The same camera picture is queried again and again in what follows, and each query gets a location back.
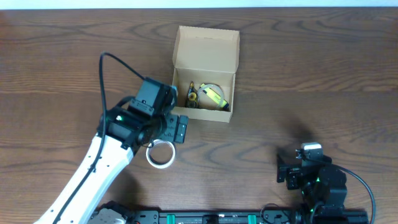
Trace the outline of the clear tape roll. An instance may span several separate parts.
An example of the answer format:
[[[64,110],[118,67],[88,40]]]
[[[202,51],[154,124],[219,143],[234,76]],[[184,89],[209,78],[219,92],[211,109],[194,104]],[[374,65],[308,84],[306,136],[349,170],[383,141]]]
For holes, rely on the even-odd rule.
[[[226,111],[229,103],[226,101],[223,90],[213,83],[202,83],[197,90],[198,108]]]

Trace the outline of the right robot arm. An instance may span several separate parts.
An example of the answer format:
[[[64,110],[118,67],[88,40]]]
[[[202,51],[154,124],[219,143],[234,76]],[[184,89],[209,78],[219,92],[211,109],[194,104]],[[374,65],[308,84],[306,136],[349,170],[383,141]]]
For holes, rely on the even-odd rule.
[[[287,164],[277,157],[277,182],[288,190],[301,191],[303,204],[291,214],[294,223],[344,223],[347,195],[346,174],[319,150],[297,150],[299,164]]]

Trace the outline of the yellow highlighter marker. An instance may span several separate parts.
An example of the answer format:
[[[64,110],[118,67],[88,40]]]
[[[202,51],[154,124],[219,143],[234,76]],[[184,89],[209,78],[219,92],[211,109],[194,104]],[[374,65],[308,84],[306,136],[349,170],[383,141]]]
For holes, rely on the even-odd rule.
[[[202,83],[198,90],[198,93],[201,92],[215,102],[218,109],[227,110],[229,108],[229,103],[225,100],[224,93],[218,85]]]

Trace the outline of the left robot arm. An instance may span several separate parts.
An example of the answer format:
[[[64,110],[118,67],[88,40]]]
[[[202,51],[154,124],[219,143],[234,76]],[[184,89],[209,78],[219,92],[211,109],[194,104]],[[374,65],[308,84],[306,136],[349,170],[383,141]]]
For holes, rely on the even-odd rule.
[[[144,114],[120,105],[108,110],[84,160],[38,223],[88,223],[109,186],[139,148],[162,141],[181,144],[187,124],[184,115]]]

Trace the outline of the white tape roll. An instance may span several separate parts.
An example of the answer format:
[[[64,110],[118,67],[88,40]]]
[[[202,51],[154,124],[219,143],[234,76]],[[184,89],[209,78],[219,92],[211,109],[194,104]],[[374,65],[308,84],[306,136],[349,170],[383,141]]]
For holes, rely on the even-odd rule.
[[[160,139],[154,140],[146,149],[148,163],[156,169],[170,167],[176,158],[176,149],[173,143]]]

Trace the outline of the yellow black correction tape dispenser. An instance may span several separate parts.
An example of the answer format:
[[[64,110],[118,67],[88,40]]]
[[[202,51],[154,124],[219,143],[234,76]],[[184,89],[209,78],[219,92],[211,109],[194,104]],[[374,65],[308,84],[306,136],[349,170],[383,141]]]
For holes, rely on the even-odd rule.
[[[191,82],[189,85],[187,99],[185,101],[185,106],[187,108],[198,108],[198,100],[197,100],[197,90],[195,88],[194,82]]]

